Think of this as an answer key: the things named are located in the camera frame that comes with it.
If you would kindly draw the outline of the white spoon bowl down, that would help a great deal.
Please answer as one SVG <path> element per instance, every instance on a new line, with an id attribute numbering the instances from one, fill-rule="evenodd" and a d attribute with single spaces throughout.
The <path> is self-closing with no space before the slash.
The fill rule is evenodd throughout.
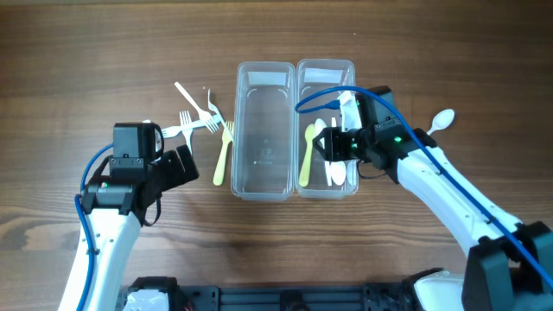
<path id="1" fill-rule="evenodd" d="M 330 163 L 331 178 L 334 184 L 341 186 L 346 180 L 346 164 L 342 161 Z"/>

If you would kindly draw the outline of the white spoon long handle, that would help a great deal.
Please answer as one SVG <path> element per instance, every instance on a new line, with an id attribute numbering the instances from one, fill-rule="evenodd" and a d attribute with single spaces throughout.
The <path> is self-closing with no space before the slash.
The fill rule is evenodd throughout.
<path id="1" fill-rule="evenodd" d="M 315 120 L 315 130 L 318 133 L 321 133 L 326 127 L 327 127 L 327 124 L 321 118 L 317 118 Z M 330 169 L 330 162 L 324 161 L 324 165 L 325 165 L 325 176 L 327 180 L 327 185 L 331 187 L 333 185 L 333 182 L 332 182 L 332 175 L 331 175 L 331 169 Z"/>

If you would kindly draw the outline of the yellow plastic spoon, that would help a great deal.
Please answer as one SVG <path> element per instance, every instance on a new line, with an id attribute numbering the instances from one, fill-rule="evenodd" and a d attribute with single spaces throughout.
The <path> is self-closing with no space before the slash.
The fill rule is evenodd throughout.
<path id="1" fill-rule="evenodd" d="M 302 161 L 302 167 L 299 174 L 299 185 L 306 187 L 309 183 L 313 139 L 315 138 L 315 125 L 309 124 L 305 130 L 304 138 L 306 142 L 305 154 Z"/>

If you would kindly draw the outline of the white spoon large bowl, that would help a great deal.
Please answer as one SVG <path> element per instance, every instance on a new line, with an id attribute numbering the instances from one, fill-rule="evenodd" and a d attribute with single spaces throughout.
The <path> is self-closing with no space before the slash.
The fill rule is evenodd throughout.
<path id="1" fill-rule="evenodd" d="M 427 135 L 431 136 L 438 130 L 445 130 L 454 122 L 455 112 L 453 109 L 446 109 L 437 113 L 433 120 Z"/>

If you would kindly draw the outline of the white fork long handle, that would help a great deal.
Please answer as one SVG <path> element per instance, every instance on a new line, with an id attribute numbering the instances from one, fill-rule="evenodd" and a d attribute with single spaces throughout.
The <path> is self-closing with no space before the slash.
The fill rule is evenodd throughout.
<path id="1" fill-rule="evenodd" d="M 180 121 L 181 133 L 185 138 L 186 145 L 188 146 L 190 153 L 193 153 L 192 134 L 194 130 L 189 127 L 189 125 L 192 123 L 192 119 L 188 111 L 180 111 Z"/>

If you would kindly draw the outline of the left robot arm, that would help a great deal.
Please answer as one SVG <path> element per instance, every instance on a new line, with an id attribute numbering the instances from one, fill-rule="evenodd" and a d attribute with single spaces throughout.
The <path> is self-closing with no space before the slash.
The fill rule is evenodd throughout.
<path id="1" fill-rule="evenodd" d="M 145 169 L 126 180 L 103 175 L 114 155 L 104 158 L 92 176 L 92 165 L 113 144 L 87 164 L 75 207 L 80 222 L 79 244 L 59 310 L 113 310 L 131 250 L 140 231 L 152 224 L 145 213 L 152 204 L 161 214 L 162 193 L 199 177 L 187 145 L 142 160 Z"/>

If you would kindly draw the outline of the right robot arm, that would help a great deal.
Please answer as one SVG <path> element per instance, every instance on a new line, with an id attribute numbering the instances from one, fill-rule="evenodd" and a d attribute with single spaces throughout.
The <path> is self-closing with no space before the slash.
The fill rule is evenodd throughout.
<path id="1" fill-rule="evenodd" d="M 424 131 L 378 126 L 318 130 L 313 147 L 330 162 L 361 160 L 418 197 L 467 257 L 462 276 L 424 272 L 411 284 L 421 310 L 550 310 L 552 230 L 524 224 L 491 202 Z"/>

